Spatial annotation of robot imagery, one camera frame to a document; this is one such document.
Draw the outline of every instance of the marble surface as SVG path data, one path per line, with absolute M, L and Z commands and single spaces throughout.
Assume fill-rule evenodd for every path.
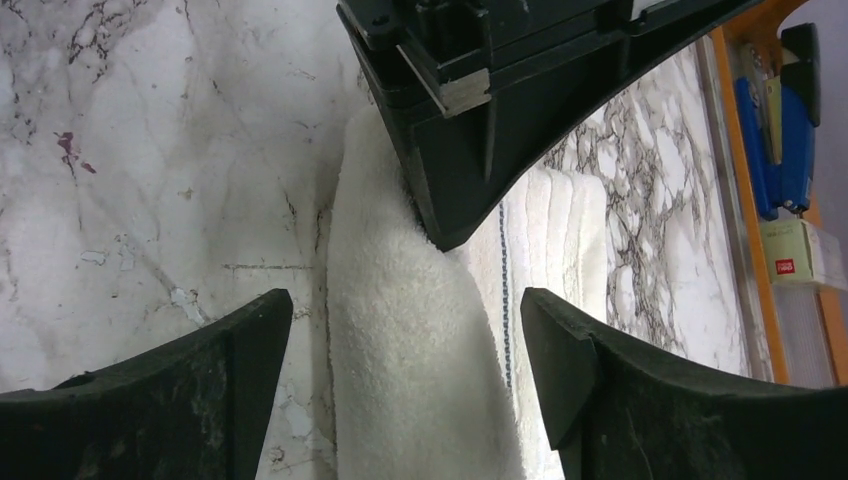
M 606 186 L 611 324 L 749 375 L 694 46 L 617 95 L 544 161 Z
M 0 392 L 45 389 L 287 288 L 258 478 L 335 477 L 326 233 L 368 101 L 335 0 L 4 1 Z M 610 190 L 610 318 L 744 370 L 691 52 L 549 163 Z
M 0 391 L 287 288 L 260 478 L 332 478 L 326 232 L 367 103 L 335 0 L 4 1 Z

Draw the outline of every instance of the blue stapler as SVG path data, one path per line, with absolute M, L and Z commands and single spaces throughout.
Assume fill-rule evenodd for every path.
M 815 131 L 821 122 L 818 34 L 808 23 L 781 34 L 779 77 L 749 74 L 736 80 L 739 121 L 757 210 L 775 220 L 783 207 L 810 208 Z

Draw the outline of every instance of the white box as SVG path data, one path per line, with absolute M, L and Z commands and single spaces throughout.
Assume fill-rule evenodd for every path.
M 848 291 L 839 240 L 833 235 L 802 219 L 763 223 L 760 234 L 772 283 Z

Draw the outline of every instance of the white towel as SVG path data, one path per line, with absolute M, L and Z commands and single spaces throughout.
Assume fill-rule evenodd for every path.
M 348 126 L 327 259 L 340 480 L 520 480 L 474 279 L 418 227 L 377 111 Z
M 597 177 L 533 167 L 458 249 L 482 293 L 530 480 L 564 476 L 539 410 L 521 328 L 521 296 L 529 286 L 547 288 L 606 322 L 606 199 Z
M 327 260 L 340 480 L 562 478 L 520 299 L 547 287 L 604 318 L 605 203 L 596 179 L 534 168 L 443 254 L 376 109 L 351 121 Z

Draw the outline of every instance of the black plastic part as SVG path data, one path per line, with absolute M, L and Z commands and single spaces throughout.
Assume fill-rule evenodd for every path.
M 547 290 L 525 291 L 521 316 L 545 428 L 569 480 L 845 477 L 846 388 L 704 367 Z
M 780 83 L 801 97 L 814 127 L 821 124 L 821 77 L 818 29 L 814 23 L 787 28 L 780 34 L 780 43 L 798 62 L 780 69 Z
M 291 321 L 274 290 L 53 390 L 0 395 L 0 478 L 253 480 Z
M 593 111 L 760 1 L 668 1 L 634 22 L 632 0 L 455 0 L 435 19 L 425 2 L 340 0 L 338 12 L 427 234 L 450 250 Z M 377 11 L 391 12 L 391 29 L 365 25 Z M 490 99 L 444 114 L 439 87 L 481 70 L 488 85 L 468 95 Z

